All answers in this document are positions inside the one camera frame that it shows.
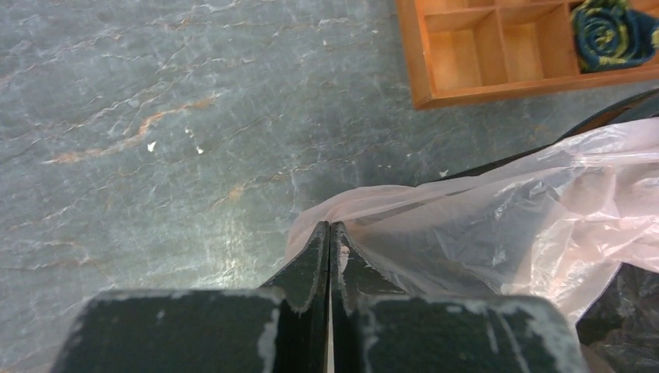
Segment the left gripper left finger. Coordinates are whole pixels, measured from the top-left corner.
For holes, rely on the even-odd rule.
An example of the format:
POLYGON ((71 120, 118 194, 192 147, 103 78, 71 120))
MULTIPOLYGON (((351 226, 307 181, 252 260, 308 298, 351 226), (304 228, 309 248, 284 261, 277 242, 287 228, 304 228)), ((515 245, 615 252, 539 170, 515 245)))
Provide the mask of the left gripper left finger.
POLYGON ((54 372, 324 372, 330 226, 254 289, 105 291, 54 372))

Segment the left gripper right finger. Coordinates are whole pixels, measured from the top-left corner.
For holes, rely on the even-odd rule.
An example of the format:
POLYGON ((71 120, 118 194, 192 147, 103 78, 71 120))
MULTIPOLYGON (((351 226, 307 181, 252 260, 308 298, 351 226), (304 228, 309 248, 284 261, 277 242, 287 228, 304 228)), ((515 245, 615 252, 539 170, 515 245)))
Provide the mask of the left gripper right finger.
POLYGON ((412 296, 330 227, 337 372, 586 372, 566 320, 528 296, 412 296))

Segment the orange compartment tray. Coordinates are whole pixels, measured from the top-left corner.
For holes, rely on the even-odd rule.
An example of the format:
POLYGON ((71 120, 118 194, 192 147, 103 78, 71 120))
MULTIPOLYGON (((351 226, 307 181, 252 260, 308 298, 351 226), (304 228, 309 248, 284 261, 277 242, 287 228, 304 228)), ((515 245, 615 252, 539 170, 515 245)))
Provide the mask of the orange compartment tray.
POLYGON ((655 80, 656 58, 583 73, 570 22, 575 1, 399 1, 418 110, 655 80))

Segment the black plastic trash bin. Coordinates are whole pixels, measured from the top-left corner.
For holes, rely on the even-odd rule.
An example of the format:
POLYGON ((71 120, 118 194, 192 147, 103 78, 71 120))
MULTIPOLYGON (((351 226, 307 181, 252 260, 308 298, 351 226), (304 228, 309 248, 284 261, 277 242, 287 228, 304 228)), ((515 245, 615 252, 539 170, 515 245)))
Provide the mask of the black plastic trash bin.
MULTIPOLYGON (((582 120, 558 140, 572 138, 610 124, 657 116, 658 89, 654 88, 600 110, 582 120)), ((626 327, 658 320, 658 317, 641 309, 642 305, 652 302, 650 296, 643 295, 642 291, 649 290, 654 285, 658 285, 656 274, 627 264, 622 266, 603 295, 586 312, 585 319, 577 324, 577 334, 584 343, 582 351, 590 365, 600 364, 603 371, 612 372, 623 366, 622 359, 613 356, 614 349, 631 351, 640 347, 639 342, 624 342, 622 332, 626 327)))

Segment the pink translucent trash bag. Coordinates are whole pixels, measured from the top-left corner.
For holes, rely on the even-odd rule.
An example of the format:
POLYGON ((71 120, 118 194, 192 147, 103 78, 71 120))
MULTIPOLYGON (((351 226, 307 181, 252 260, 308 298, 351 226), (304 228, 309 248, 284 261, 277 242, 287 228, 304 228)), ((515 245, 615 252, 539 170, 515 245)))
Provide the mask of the pink translucent trash bag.
MULTIPOLYGON (((285 259, 320 221, 342 223, 361 255, 412 296, 528 296, 577 324, 627 264, 658 276, 658 120, 610 124, 477 176, 370 186, 301 213, 285 259)), ((658 370, 658 320, 626 327, 621 368, 658 370)))

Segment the black bag roll front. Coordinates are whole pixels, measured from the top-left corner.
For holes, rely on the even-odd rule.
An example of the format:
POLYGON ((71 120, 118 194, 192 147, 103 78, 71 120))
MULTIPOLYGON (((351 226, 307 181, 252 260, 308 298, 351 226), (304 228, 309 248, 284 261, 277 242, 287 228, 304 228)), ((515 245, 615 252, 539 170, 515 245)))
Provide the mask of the black bag roll front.
POLYGON ((658 49, 658 18, 628 1, 585 1, 572 9, 577 62, 581 72, 636 68, 658 49))

